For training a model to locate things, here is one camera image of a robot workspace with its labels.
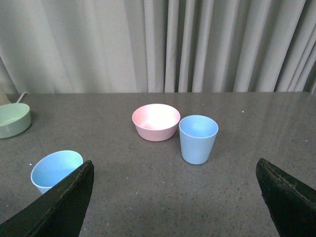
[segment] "gray countertop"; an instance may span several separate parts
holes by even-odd
[[[316,189],[316,97],[308,93],[28,94],[22,102],[31,127],[0,140],[0,223],[40,196],[31,170],[60,150],[95,165],[80,237],[278,236],[255,175],[259,158]],[[137,134],[132,113],[150,103],[217,121],[205,164],[182,159],[178,129],[163,142]]]

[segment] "light green bowl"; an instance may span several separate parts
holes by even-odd
[[[23,103],[0,106],[0,139],[13,137],[31,125],[30,107]]]

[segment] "pink bowl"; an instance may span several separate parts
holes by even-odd
[[[180,121],[180,113],[164,104],[144,105],[132,115],[138,134],[152,142],[160,142],[174,135]]]

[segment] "white curtain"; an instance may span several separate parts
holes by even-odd
[[[315,12],[316,0],[0,0],[0,86],[312,93]]]

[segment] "light blue cup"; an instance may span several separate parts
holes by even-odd
[[[55,152],[44,157],[34,166],[31,181],[44,194],[82,164],[82,156],[77,152]]]
[[[183,159],[190,164],[207,161],[218,132],[217,123],[206,116],[191,115],[179,123]]]

